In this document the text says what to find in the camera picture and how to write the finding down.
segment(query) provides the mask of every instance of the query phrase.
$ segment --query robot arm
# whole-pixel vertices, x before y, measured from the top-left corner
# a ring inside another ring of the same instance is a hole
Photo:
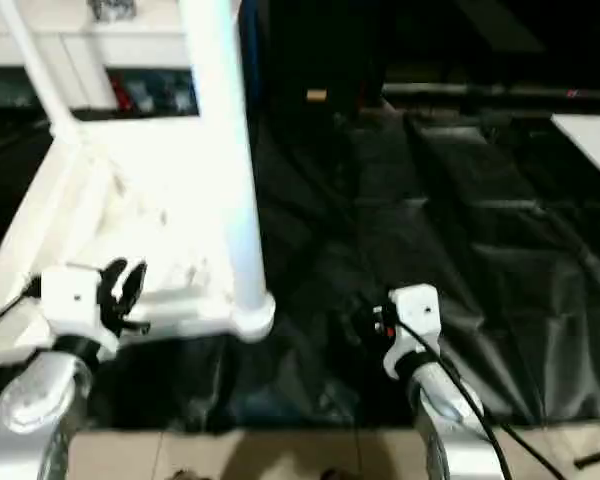
[[[504,474],[494,445],[478,417],[444,369],[400,326],[409,325],[434,351],[439,351],[438,293],[429,285],[394,290],[391,303],[374,309],[376,332],[393,337],[383,366],[394,380],[407,385],[416,427],[427,449],[432,480],[501,480]],[[474,403],[482,404],[465,385]]]
[[[126,266],[104,271],[60,267],[41,276],[40,308],[55,341],[0,396],[0,480],[64,479],[69,443],[80,427],[101,361],[113,358],[142,288],[146,265],[128,276],[120,299],[111,290]]]

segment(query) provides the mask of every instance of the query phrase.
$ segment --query wire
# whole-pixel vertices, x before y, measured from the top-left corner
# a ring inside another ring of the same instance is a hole
[[[471,407],[471,411],[478,418],[478,422],[480,422],[480,425],[484,429],[485,434],[487,435],[487,438],[491,442],[491,445],[493,445],[493,449],[495,450],[496,456],[498,457],[498,463],[500,463],[500,468],[502,469],[502,474],[504,476],[504,480],[513,480],[513,477],[511,476],[511,470],[509,469],[509,464],[507,463],[507,458],[505,457],[504,451],[502,450],[502,447],[500,446],[500,443],[498,442],[498,439],[496,438],[496,434],[493,433],[493,429],[487,423],[487,420],[484,418],[484,415],[480,411],[480,408],[478,407],[478,405],[476,405],[476,402],[473,400],[473,398],[467,391],[466,387],[462,384],[462,381],[460,380],[458,375],[456,375],[456,373],[453,372],[444,363],[440,354],[438,352],[436,352],[433,348],[431,348],[431,346],[420,335],[418,335],[411,327],[409,327],[406,323],[404,323],[400,319],[398,319],[397,322],[402,328],[404,328],[409,333],[409,335],[411,335],[413,338],[415,338],[416,341],[420,345],[422,345],[422,347],[427,351],[427,353],[435,359],[435,361],[440,365],[440,367],[444,370],[444,372],[449,376],[449,378],[451,379],[451,382],[460,391],[460,394],[467,401],[467,403],[469,404],[469,407]]]
[[[487,420],[485,419],[483,413],[480,411],[478,405],[476,405],[476,402],[473,400],[473,397],[471,396],[471,394],[469,394],[466,387],[462,384],[460,377],[456,374],[456,372],[454,372],[445,364],[440,354],[436,352],[433,348],[431,348],[431,346],[424,340],[424,338],[422,338],[411,327],[409,327],[400,319],[397,319],[397,323],[402,328],[404,328],[409,333],[409,335],[415,338],[420,345],[422,345],[426,352],[435,359],[436,363],[438,363],[440,367],[444,370],[444,372],[449,376],[451,382],[460,391],[460,394],[469,404],[471,411],[478,418],[478,422],[480,422],[480,425],[484,429],[487,438],[493,445],[493,449],[495,450],[496,456],[498,457],[498,462],[500,463],[500,468],[502,469],[504,479],[513,480],[513,477],[511,476],[511,470],[509,469],[509,464],[507,463],[504,451],[502,450],[502,447],[500,446],[500,443],[498,442],[498,439],[495,433],[493,432],[493,428],[491,428],[491,426],[487,423]],[[562,473],[560,473],[560,471],[555,466],[553,466],[551,462],[549,462],[549,460],[543,457],[542,454],[540,454],[540,452],[538,452],[531,445],[529,445],[522,438],[520,438],[520,436],[517,433],[515,433],[510,426],[502,425],[502,429],[506,433],[508,433],[511,436],[511,438],[513,438],[518,444],[520,444],[522,448],[524,448],[529,454],[531,454],[538,462],[540,462],[540,464],[543,467],[545,467],[547,471],[549,471],[549,473],[551,473],[556,479],[567,480],[567,478]]]
[[[19,294],[17,297],[15,297],[13,300],[11,300],[9,303],[7,303],[4,307],[2,307],[0,309],[0,320],[2,320],[2,318],[9,313],[11,310],[13,310],[15,307],[17,307],[20,302],[22,300],[24,300],[25,295],[24,292]]]
[[[13,300],[7,303],[0,309],[0,320],[7,315],[11,310],[16,308],[25,298],[40,298],[41,279],[37,275],[29,282],[29,284],[16,296]]]
[[[509,434],[509,436],[511,438],[513,438],[516,441],[516,443],[518,443],[518,445],[520,445],[522,448],[524,448],[527,451],[527,453],[529,453],[544,468],[546,468],[551,473],[551,475],[553,475],[554,477],[556,477],[559,480],[567,480],[567,477],[565,477],[560,472],[560,470],[558,470],[554,465],[552,465],[551,462],[549,462],[549,460],[547,460],[540,452],[538,452],[535,448],[533,448],[531,445],[529,445],[520,435],[518,435],[515,432],[515,430],[513,428],[511,428],[510,425],[502,424],[502,425],[500,425],[500,428],[502,428],[502,430],[504,432]]]

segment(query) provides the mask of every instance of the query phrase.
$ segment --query floor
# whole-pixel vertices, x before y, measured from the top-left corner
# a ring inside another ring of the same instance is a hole
[[[600,480],[600,465],[582,472],[571,466],[573,458],[600,450],[600,424],[521,433],[569,479]],[[506,435],[499,437],[514,478],[552,478]],[[166,480],[179,469],[212,480],[318,480],[333,467],[364,479],[427,479],[424,448],[410,430],[85,433],[72,443],[70,465],[69,480]]]

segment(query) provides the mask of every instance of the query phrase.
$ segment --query white pole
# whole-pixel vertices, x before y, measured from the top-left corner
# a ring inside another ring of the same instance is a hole
[[[240,56],[230,0],[180,0],[198,109],[210,139],[204,168],[217,172],[218,198],[238,309],[255,312],[267,295]]]
[[[24,57],[24,67],[52,126],[56,132],[60,129],[65,133],[73,134],[72,128],[75,126],[75,119],[49,75],[47,66],[36,47],[35,39],[18,10],[16,0],[0,0],[0,8],[11,35]]]

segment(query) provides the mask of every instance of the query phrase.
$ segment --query black tarp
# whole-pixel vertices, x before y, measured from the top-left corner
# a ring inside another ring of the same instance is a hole
[[[353,318],[422,282],[497,419],[600,418],[600,173],[548,119],[270,113],[251,134],[273,331],[121,351],[97,376],[94,428],[409,423]],[[2,149],[0,182],[30,178],[40,150]]]

